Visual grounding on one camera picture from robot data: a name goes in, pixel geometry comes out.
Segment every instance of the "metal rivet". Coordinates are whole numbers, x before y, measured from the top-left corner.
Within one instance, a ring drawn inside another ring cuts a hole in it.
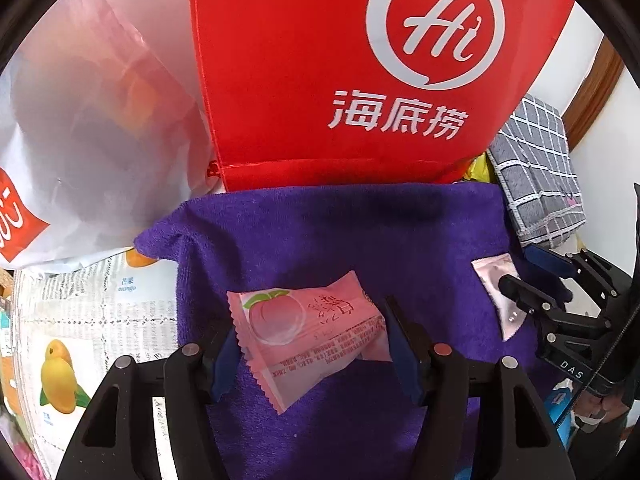
[[[122,370],[131,364],[131,356],[129,355],[121,355],[116,359],[116,368]]]
[[[441,356],[451,355],[451,352],[453,352],[451,347],[446,343],[436,343],[433,345],[433,351]]]
[[[196,343],[187,343],[182,347],[182,353],[187,357],[196,355],[200,351],[200,347]]]
[[[510,355],[505,355],[502,358],[502,364],[505,368],[509,368],[510,370],[518,367],[518,361],[516,361],[515,357],[511,357]]]

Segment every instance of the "purple towel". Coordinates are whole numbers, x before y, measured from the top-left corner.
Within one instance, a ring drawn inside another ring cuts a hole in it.
[[[544,395],[557,375],[534,356],[532,323],[503,343],[470,263],[516,248],[521,276],[558,296],[558,280],[523,262],[508,225],[492,184],[289,187],[191,200],[135,245],[179,263],[181,343],[228,315],[228,290],[325,286],[353,269],[375,303],[395,295],[435,341],[473,359],[515,356]],[[363,361],[322,380],[281,416],[242,362],[235,386],[210,410],[232,480],[404,478],[423,418],[390,363]],[[473,449],[467,433],[462,463]]]

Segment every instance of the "gray plaid box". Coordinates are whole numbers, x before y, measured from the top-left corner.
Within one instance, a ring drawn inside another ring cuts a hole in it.
[[[553,249],[586,222],[558,110],[525,95],[487,155],[523,247]]]

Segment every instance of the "pink candy wrapper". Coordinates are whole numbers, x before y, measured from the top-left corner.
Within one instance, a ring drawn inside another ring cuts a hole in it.
[[[518,331],[527,317],[527,314],[521,311],[513,301],[503,296],[498,288],[498,281],[505,274],[519,278],[511,255],[506,253],[498,256],[489,256],[488,258],[474,260],[471,265],[473,265],[476,274],[480,277],[484,288],[494,302],[498,312],[498,319],[500,320],[500,328],[502,329],[502,340],[507,341]]]
[[[353,271],[324,288],[227,297],[242,353],[279,415],[358,355],[391,361],[385,320]]]

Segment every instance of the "green leaf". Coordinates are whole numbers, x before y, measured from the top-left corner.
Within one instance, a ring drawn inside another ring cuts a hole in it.
[[[273,299],[273,298],[277,298],[278,296],[286,296],[289,293],[290,293],[290,290],[282,290],[281,288],[278,288],[277,290],[272,290],[269,293],[269,297]]]
[[[44,406],[45,404],[49,403],[49,399],[47,399],[47,396],[44,394],[44,390],[41,388],[40,389],[40,405]]]
[[[251,298],[249,298],[249,301],[247,301],[243,306],[245,308],[251,308],[252,306],[254,306],[254,304],[258,303],[259,301],[267,301],[270,299],[271,298],[269,297],[268,294],[261,292],[260,294],[256,294],[255,296],[252,296]]]
[[[91,402],[91,397],[89,397],[82,389],[82,386],[78,384],[78,387],[76,388],[76,406],[86,408],[89,405],[89,402]]]

